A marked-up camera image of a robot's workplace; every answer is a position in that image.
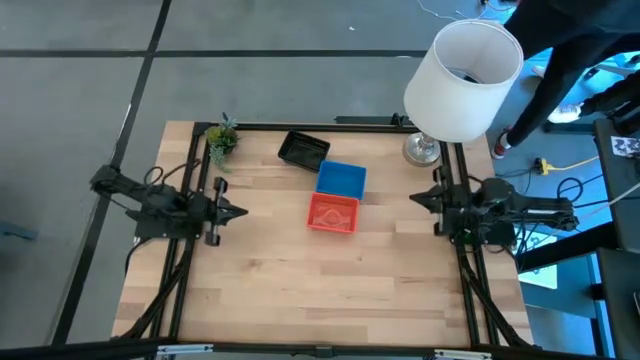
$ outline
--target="blue plastic bin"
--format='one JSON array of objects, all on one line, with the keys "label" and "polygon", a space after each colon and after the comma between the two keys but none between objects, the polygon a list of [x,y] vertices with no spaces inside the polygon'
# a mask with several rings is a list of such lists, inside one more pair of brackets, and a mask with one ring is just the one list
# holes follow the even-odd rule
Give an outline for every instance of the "blue plastic bin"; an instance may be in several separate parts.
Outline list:
[{"label": "blue plastic bin", "polygon": [[320,164],[316,192],[362,200],[367,168],[325,160]]}]

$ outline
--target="small potted plant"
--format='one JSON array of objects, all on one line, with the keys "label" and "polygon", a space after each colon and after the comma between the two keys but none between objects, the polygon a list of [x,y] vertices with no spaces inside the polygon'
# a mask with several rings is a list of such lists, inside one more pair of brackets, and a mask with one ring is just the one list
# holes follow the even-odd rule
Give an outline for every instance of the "small potted plant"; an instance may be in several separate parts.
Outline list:
[{"label": "small potted plant", "polygon": [[236,119],[222,113],[223,122],[218,126],[211,127],[207,130],[207,142],[209,143],[209,155],[211,162],[218,169],[229,172],[225,167],[226,156],[231,154],[233,149],[238,145],[238,133],[235,127],[238,125]]}]

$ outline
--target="lamp base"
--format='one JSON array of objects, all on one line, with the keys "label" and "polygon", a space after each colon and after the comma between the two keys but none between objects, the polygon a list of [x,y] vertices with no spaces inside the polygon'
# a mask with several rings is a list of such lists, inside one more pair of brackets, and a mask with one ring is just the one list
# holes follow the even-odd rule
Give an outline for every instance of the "lamp base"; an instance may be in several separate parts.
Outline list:
[{"label": "lamp base", "polygon": [[421,132],[411,134],[402,146],[407,162],[417,167],[427,167],[440,158],[440,144]]}]

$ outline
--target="black plastic container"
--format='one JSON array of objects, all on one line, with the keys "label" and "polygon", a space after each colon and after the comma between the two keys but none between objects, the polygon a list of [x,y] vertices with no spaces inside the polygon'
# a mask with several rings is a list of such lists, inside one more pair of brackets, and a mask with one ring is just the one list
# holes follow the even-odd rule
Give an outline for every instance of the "black plastic container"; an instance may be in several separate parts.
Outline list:
[{"label": "black plastic container", "polygon": [[278,157],[284,162],[303,169],[318,172],[320,163],[329,153],[328,142],[297,131],[289,131],[284,139]]}]

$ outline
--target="white lampshade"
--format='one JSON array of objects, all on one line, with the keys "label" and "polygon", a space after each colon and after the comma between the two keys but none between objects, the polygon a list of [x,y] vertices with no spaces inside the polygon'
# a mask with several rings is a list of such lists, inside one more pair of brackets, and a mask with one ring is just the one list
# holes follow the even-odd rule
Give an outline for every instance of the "white lampshade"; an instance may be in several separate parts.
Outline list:
[{"label": "white lampshade", "polygon": [[407,86],[407,115],[437,140],[473,140],[491,125],[522,64],[520,44],[502,25],[453,22],[436,35]]}]

